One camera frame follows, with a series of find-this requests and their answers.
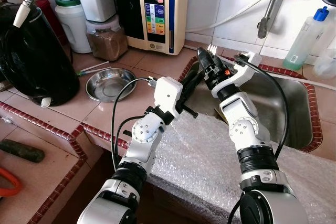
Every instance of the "control buttons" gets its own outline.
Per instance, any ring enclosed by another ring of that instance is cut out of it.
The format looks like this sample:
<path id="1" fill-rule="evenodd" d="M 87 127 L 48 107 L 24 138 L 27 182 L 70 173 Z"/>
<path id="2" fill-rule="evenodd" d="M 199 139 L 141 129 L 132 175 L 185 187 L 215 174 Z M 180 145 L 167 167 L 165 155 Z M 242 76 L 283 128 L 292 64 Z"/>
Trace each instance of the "control buttons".
<path id="1" fill-rule="evenodd" d="M 164 35 L 164 6 L 145 3 L 147 32 Z"/>

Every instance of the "bubble wrap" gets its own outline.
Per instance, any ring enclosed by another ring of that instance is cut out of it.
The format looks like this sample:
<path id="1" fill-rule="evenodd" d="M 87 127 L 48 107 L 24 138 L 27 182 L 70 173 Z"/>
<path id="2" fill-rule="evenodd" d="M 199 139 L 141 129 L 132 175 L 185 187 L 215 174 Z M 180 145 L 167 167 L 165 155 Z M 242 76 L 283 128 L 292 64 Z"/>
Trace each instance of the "bubble wrap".
<path id="1" fill-rule="evenodd" d="M 156 155 L 152 184 L 206 215 L 211 223 L 227 220 L 242 191 L 239 161 L 225 123 L 212 116 L 199 114 L 193 119 L 182 113 L 167 127 Z M 336 223 L 336 162 L 284 146 L 278 165 L 309 223 Z"/>

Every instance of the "red tile border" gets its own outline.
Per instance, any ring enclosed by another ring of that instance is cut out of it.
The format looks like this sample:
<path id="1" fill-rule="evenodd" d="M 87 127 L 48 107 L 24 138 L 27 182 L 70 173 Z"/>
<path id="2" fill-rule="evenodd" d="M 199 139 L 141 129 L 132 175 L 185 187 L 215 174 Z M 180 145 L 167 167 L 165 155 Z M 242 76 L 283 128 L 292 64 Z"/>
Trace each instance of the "red tile border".
<path id="1" fill-rule="evenodd" d="M 47 131 L 51 132 L 52 134 L 54 134 L 54 135 L 56 135 L 60 138 L 63 138 L 64 140 L 66 140 L 70 144 L 70 146 L 73 148 L 73 150 L 76 152 L 76 154 L 78 155 L 78 157 L 80 159 L 84 159 L 84 160 L 87 159 L 86 154 L 84 153 L 84 151 L 80 147 L 80 145 L 77 143 L 76 137 L 74 137 L 73 135 L 71 135 L 71 134 L 69 134 L 69 133 L 67 133 L 63 130 L 60 130 L 56 127 L 53 127 L 52 125 L 47 124 L 46 122 L 43 122 L 43 121 L 41 121 L 41 120 L 31 116 L 31 115 L 28 115 L 25 112 L 23 112 L 21 110 L 18 110 L 16 108 L 4 103 L 4 102 L 0 102 L 0 108 L 18 116 L 18 117 L 20 117 L 24 120 L 27 120 L 28 122 L 36 125 L 37 127 L 40 127 L 44 130 L 47 130 Z"/>
<path id="2" fill-rule="evenodd" d="M 85 124 L 85 123 L 81 123 L 81 126 L 83 127 L 83 130 L 89 134 L 92 134 L 94 136 L 97 136 L 107 142 L 110 142 L 110 138 L 111 138 L 111 134 L 110 133 L 106 133 L 105 131 L 102 131 L 98 128 L 92 127 L 89 124 Z M 118 139 L 118 146 L 120 146 L 121 148 L 124 148 L 125 150 L 128 149 L 130 143 L 123 140 L 123 139 Z"/>
<path id="3" fill-rule="evenodd" d="M 79 159 L 77 163 L 71 168 L 67 175 L 62 179 L 58 184 L 55 190 L 49 195 L 49 197 L 43 202 L 37 212 L 32 216 L 30 221 L 27 224 L 37 224 L 48 209 L 52 206 L 58 196 L 62 193 L 64 188 L 70 183 L 71 179 L 78 173 L 79 169 L 85 163 L 84 159 Z"/>
<path id="4" fill-rule="evenodd" d="M 55 202 L 55 200 L 58 198 L 58 196 L 61 194 L 64 188 L 69 184 L 69 182 L 77 174 L 77 172 L 83 166 L 85 161 L 87 160 L 87 155 L 85 154 L 83 149 L 80 147 L 80 145 L 76 141 L 76 138 L 78 137 L 78 135 L 81 132 L 83 132 L 83 126 L 79 125 L 73 131 L 72 134 L 69 134 L 31 115 L 28 115 L 25 112 L 20 111 L 4 102 L 0 102 L 0 108 L 24 120 L 27 120 L 28 122 L 36 125 L 37 127 L 40 127 L 46 131 L 49 131 L 52 134 L 66 140 L 70 144 L 70 146 L 73 148 L 73 150 L 76 152 L 79 158 L 77 163 L 71 168 L 71 170 L 67 173 L 67 175 L 61 180 L 61 182 L 58 184 L 55 190 L 49 195 L 49 197 L 44 201 L 44 203 L 40 206 L 40 208 L 37 210 L 37 212 L 32 216 L 32 218 L 28 222 L 28 224 L 37 224 L 41 220 L 41 218 L 44 216 L 44 214 L 48 211 L 48 209 L 52 206 L 52 204 Z"/>
<path id="5" fill-rule="evenodd" d="M 178 78 L 179 82 L 181 82 L 185 78 L 186 74 L 191 69 L 192 64 L 194 64 L 197 61 L 198 61 L 197 56 L 193 57 L 189 61 L 187 66 L 184 68 L 182 74 Z M 297 72 L 293 72 L 293 71 L 288 70 L 288 69 L 284 69 L 284 68 L 276 68 L 276 67 L 272 67 L 272 66 L 268 66 L 268 65 L 264 65 L 264 64 L 260 64 L 259 68 L 261 68 L 262 70 L 266 70 L 266 71 L 270 71 L 270 72 L 274 72 L 274 73 L 285 74 L 287 76 L 291 76 L 291 77 L 294 77 L 294 78 L 306 79 L 303 75 L 301 75 Z M 302 148 L 300 150 L 303 151 L 303 152 L 311 152 L 311 151 L 315 150 L 317 147 L 320 146 L 320 144 L 322 143 L 322 140 L 323 140 L 323 135 L 322 135 L 322 131 L 321 131 L 321 123 L 320 123 L 319 111 L 318 111 L 318 107 L 317 107 L 315 88 L 314 88 L 313 85 L 308 84 L 308 83 L 304 83 L 304 86 L 307 88 L 307 91 L 308 91 L 308 101 L 309 101 L 309 108 L 310 108 L 310 117 L 311 117 L 312 131 L 313 131 L 313 139 L 308 146 L 306 146 L 305 148 Z"/>

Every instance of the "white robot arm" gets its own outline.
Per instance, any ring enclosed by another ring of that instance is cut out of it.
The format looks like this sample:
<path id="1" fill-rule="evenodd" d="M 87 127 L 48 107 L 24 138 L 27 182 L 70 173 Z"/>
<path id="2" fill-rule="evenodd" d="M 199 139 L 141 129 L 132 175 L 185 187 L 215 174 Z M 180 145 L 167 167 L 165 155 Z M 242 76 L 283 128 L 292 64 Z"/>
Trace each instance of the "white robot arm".
<path id="1" fill-rule="evenodd" d="M 197 113 L 184 105 L 204 78 L 212 95 L 219 98 L 227 118 L 229 134 L 236 146 L 242 176 L 240 216 L 245 223 L 308 223 L 306 212 L 295 197 L 287 178 L 279 170 L 268 130 L 260 123 L 258 111 L 239 86 L 254 74 L 248 66 L 224 65 L 210 51 L 198 48 L 203 70 L 182 83 L 170 77 L 156 82 L 155 108 L 132 127 L 132 142 L 112 178 L 107 180 L 82 212 L 77 224 L 135 224 L 136 208 L 144 182 L 152 170 L 155 151 L 162 134 L 182 110 Z M 245 55 L 248 62 L 259 64 L 261 56 Z"/>

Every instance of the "pink tile countertop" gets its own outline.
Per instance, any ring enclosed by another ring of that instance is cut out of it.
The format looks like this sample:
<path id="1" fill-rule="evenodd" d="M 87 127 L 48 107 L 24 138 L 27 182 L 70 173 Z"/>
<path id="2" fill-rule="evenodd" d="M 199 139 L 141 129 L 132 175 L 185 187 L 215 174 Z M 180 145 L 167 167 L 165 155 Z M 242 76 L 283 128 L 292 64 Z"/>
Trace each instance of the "pink tile countertop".
<path id="1" fill-rule="evenodd" d="M 193 41 L 186 41 L 189 46 L 197 47 L 207 45 Z M 237 53 L 235 50 L 219 48 L 217 53 L 223 56 L 232 57 Z M 76 71 L 83 68 L 104 62 L 92 56 L 92 54 L 73 54 L 74 68 Z M 196 52 L 183 48 L 178 56 L 168 56 L 152 51 L 143 51 L 135 48 L 129 48 L 120 59 L 111 62 L 109 65 L 115 68 L 129 69 L 136 77 L 160 77 L 171 76 L 178 79 L 187 63 L 196 56 Z M 282 60 L 270 57 L 263 57 L 262 64 L 274 67 L 281 67 Z M 307 79 L 316 80 L 311 74 L 312 66 L 304 65 L 299 74 L 304 75 Z M 84 123 L 98 128 L 106 133 L 111 132 L 111 116 L 113 103 L 98 102 L 90 99 L 85 92 L 85 83 L 93 74 L 80 77 L 80 91 L 69 102 L 64 105 L 42 109 L 33 104 L 27 98 L 17 92 L 15 89 L 9 89 L 5 93 L 0 93 L 0 101 L 3 101 L 15 108 L 18 108 L 36 118 L 48 122 L 66 132 L 72 132 L 79 123 Z M 333 80 L 320 82 L 336 86 L 336 78 Z M 116 111 L 115 132 L 118 125 L 130 116 L 142 115 L 148 106 L 153 106 L 154 90 L 145 82 L 138 82 L 136 89 L 124 100 L 120 101 Z M 316 87 L 318 100 L 318 113 L 320 114 L 321 127 L 323 130 L 322 144 L 311 153 L 336 161 L 336 141 L 332 137 L 336 134 L 336 93 L 330 90 Z M 129 122 L 123 129 L 129 129 L 133 122 Z M 120 136 L 126 141 L 128 137 Z"/>
<path id="2" fill-rule="evenodd" d="M 43 161 L 36 164 L 0 151 L 0 167 L 13 173 L 23 186 L 17 195 L 3 198 L 0 202 L 0 223 L 33 223 L 30 222 L 33 214 L 77 163 L 78 158 L 2 120 L 0 132 L 0 140 L 11 139 L 45 152 Z M 10 186 L 9 182 L 0 176 L 0 187 Z"/>

